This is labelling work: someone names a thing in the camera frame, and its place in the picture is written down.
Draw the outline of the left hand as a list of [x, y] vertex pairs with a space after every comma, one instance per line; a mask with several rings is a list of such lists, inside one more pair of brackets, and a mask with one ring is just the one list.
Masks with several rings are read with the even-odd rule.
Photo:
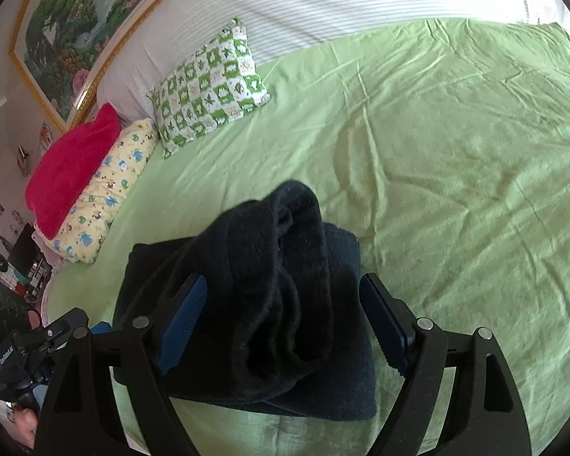
[[22, 439], [24, 446], [29, 449], [35, 447], [36, 428], [38, 427], [38, 417], [29, 408], [14, 408], [14, 424]]

